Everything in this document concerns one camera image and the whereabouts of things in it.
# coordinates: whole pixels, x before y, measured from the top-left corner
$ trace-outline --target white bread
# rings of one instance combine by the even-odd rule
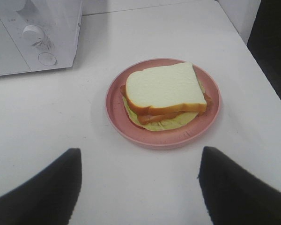
[[[126,81],[126,97],[137,115],[204,112],[207,106],[190,62],[133,72]]]

